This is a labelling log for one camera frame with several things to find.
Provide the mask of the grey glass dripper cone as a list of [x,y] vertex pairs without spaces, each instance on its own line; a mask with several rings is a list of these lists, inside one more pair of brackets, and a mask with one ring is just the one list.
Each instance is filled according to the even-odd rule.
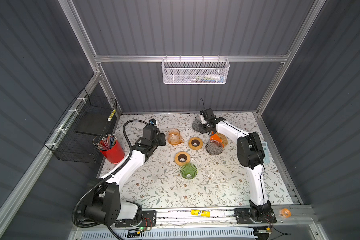
[[210,140],[206,143],[206,151],[210,154],[210,155],[220,155],[223,150],[224,150],[224,145],[216,140]]

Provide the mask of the wooden dripper ring base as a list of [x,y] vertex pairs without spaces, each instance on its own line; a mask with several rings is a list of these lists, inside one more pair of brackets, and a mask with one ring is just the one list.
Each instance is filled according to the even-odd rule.
[[189,140],[189,147],[192,150],[198,151],[203,147],[203,141],[201,138],[193,137]]

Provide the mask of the clear grey glass carafe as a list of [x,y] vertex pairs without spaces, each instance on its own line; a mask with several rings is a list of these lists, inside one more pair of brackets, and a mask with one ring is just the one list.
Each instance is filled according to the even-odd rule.
[[200,115],[195,116],[194,121],[192,123],[192,128],[194,131],[199,133],[203,130],[203,124]]

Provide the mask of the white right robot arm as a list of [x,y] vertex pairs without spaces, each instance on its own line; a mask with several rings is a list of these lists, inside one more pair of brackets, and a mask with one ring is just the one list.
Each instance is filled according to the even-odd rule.
[[266,193],[264,183],[265,152],[258,133],[248,133],[230,124],[225,118],[216,117],[212,109],[200,111],[201,133],[219,133],[237,144],[239,163],[246,169],[250,185],[249,215],[254,223],[275,223],[276,216]]

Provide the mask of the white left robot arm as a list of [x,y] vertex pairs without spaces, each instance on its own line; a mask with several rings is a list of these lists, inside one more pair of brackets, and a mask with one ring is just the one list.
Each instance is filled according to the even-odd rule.
[[[126,126],[129,123],[145,124],[143,136],[134,145],[131,144]],[[123,125],[123,135],[130,148],[129,154],[109,173],[95,181],[88,191],[76,203],[72,212],[72,222],[79,228],[91,228],[98,225],[111,227],[117,221],[139,224],[143,218],[140,204],[122,201],[120,190],[134,172],[145,164],[154,151],[166,145],[166,136],[157,127],[154,119],[145,122],[130,120]]]

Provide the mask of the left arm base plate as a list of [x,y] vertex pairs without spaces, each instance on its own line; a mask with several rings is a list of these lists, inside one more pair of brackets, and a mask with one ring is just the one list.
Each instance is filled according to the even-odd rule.
[[155,227],[157,211],[143,210],[141,216],[133,220],[116,221],[116,228],[137,228],[137,227]]

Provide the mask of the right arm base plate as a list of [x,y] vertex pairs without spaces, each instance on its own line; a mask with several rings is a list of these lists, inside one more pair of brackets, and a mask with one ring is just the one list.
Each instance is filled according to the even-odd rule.
[[236,208],[234,209],[234,217],[238,224],[275,224],[277,222],[276,215],[273,210],[263,208]]

